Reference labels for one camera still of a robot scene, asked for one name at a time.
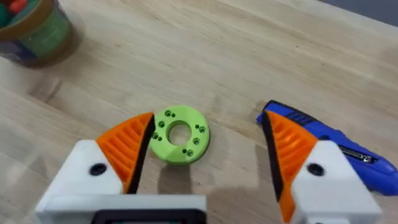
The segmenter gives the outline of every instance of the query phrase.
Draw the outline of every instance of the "green 3d-printed part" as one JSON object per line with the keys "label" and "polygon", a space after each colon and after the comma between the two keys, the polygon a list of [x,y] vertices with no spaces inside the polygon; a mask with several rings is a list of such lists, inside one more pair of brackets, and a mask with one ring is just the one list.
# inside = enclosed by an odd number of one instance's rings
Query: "green 3d-printed part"
{"label": "green 3d-printed part", "polygon": [[[165,162],[190,164],[200,159],[209,146],[209,125],[205,117],[192,107],[177,105],[166,108],[155,116],[155,124],[150,147]],[[169,141],[170,130],[178,124],[186,124],[191,128],[191,138],[181,146]]]}

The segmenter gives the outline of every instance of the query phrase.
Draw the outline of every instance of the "gray floor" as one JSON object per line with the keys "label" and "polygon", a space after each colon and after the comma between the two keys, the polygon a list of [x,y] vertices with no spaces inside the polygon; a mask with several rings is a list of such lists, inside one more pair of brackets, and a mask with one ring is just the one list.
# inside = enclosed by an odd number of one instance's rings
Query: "gray floor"
{"label": "gray floor", "polygon": [[372,19],[398,26],[397,0],[321,0]]}

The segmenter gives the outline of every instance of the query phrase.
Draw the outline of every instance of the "hole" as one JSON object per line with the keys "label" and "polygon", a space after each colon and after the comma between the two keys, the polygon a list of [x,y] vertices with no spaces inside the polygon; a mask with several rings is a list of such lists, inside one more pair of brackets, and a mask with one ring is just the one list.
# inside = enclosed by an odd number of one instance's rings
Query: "hole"
{"label": "hole", "polygon": [[161,128],[163,128],[163,127],[165,126],[165,124],[164,124],[163,121],[160,121],[157,125],[158,125],[159,127],[161,127]]}
{"label": "hole", "polygon": [[188,156],[193,156],[193,150],[188,150],[188,151],[187,151],[187,155],[188,155]]}
{"label": "hole", "polygon": [[90,168],[89,173],[90,175],[97,176],[105,173],[105,171],[106,171],[106,165],[103,163],[97,163]]}
{"label": "hole", "polygon": [[199,144],[199,142],[200,142],[200,140],[199,140],[198,138],[194,138],[194,139],[193,139],[193,143],[194,143],[194,144],[197,145],[197,144]]}
{"label": "hole", "polygon": [[170,130],[169,141],[175,146],[182,146],[189,141],[191,134],[191,128],[187,124],[178,124]]}
{"label": "hole", "polygon": [[307,166],[307,170],[315,176],[325,175],[325,169],[321,165],[316,163],[309,164]]}

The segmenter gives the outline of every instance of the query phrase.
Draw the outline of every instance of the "black screw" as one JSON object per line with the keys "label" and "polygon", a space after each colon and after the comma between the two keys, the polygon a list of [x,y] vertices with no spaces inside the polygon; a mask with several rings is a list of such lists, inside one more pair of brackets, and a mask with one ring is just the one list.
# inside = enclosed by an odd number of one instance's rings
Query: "black screw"
{"label": "black screw", "polygon": [[324,170],[324,168],[323,168],[321,165],[316,164],[316,163],[309,164],[309,165],[307,166],[307,170],[308,170],[311,174],[313,174],[313,175],[315,175],[315,176],[323,176],[323,175],[325,175],[325,170]]}
{"label": "black screw", "polygon": [[106,165],[103,163],[97,163],[90,168],[90,175],[93,176],[101,175],[105,173],[105,171],[106,171]]}

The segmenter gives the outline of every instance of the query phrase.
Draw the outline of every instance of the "jar label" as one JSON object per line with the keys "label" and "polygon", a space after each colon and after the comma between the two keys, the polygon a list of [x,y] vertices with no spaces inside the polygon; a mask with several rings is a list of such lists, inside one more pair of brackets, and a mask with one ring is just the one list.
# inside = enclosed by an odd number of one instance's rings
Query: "jar label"
{"label": "jar label", "polygon": [[0,42],[0,56],[17,61],[40,58],[56,49],[69,31],[70,23],[55,1],[55,9],[35,30],[17,40]]}

